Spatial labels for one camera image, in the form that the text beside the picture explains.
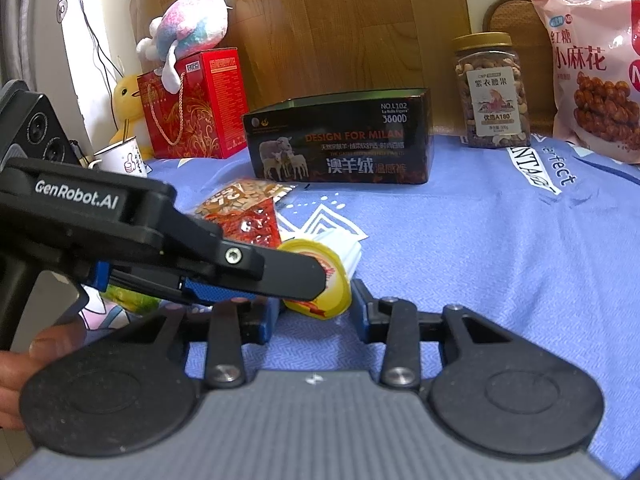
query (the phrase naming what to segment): gray curtain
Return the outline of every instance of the gray curtain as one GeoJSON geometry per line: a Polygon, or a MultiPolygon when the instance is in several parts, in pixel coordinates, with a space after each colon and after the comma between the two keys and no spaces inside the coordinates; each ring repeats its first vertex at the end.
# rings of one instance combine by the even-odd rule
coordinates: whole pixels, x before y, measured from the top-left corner
{"type": "Polygon", "coordinates": [[[34,89],[31,55],[34,0],[0,0],[0,77],[2,83],[22,79],[34,89]]]}

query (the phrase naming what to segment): finger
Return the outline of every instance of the finger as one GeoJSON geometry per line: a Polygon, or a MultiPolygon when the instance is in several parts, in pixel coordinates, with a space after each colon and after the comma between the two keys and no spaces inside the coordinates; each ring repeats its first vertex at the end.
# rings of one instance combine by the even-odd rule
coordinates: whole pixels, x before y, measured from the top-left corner
{"type": "Polygon", "coordinates": [[[0,428],[3,430],[20,431],[24,429],[24,424],[20,417],[12,415],[11,413],[0,412],[0,428]]]}
{"type": "Polygon", "coordinates": [[[44,363],[27,354],[0,352],[0,386],[19,392],[43,366],[44,363]]]}
{"type": "Polygon", "coordinates": [[[78,316],[71,323],[52,326],[40,332],[29,347],[29,355],[43,363],[50,363],[80,348],[85,337],[84,320],[78,316]]]}
{"type": "Polygon", "coordinates": [[[20,393],[0,387],[0,412],[20,417],[20,393]]]}

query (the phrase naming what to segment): yellow lid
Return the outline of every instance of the yellow lid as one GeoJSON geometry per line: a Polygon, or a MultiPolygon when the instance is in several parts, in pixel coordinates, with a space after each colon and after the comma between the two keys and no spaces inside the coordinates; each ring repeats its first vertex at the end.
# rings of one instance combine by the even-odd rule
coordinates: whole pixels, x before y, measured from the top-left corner
{"type": "Polygon", "coordinates": [[[288,308],[316,319],[331,319],[348,309],[351,304],[349,279],[340,258],[329,247],[312,240],[294,238],[284,242],[278,250],[312,256],[326,273],[326,288],[320,296],[313,301],[285,300],[288,308]]]}
{"type": "Polygon", "coordinates": [[[489,46],[513,46],[513,43],[511,36],[506,32],[480,32],[453,40],[453,50],[456,52],[489,46]]]}

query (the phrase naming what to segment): yellow plush toy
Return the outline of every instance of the yellow plush toy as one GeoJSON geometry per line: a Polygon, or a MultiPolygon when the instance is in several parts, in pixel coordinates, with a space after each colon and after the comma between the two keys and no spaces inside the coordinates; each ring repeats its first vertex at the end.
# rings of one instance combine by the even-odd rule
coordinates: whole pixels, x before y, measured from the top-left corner
{"type": "Polygon", "coordinates": [[[124,76],[116,85],[113,91],[113,111],[121,127],[111,139],[110,144],[120,142],[126,132],[127,139],[136,137],[143,160],[154,158],[154,149],[151,146],[151,139],[149,139],[145,111],[142,108],[142,99],[138,89],[137,75],[124,76]]]}

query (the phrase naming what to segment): thumbs up drawing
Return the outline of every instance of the thumbs up drawing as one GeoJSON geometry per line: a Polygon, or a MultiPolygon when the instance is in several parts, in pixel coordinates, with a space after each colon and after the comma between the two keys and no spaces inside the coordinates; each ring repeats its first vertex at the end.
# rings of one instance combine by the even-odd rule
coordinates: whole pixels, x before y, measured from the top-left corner
{"type": "Polygon", "coordinates": [[[127,173],[133,173],[136,171],[136,163],[133,161],[133,153],[129,153],[127,161],[124,163],[124,171],[127,173]]]}

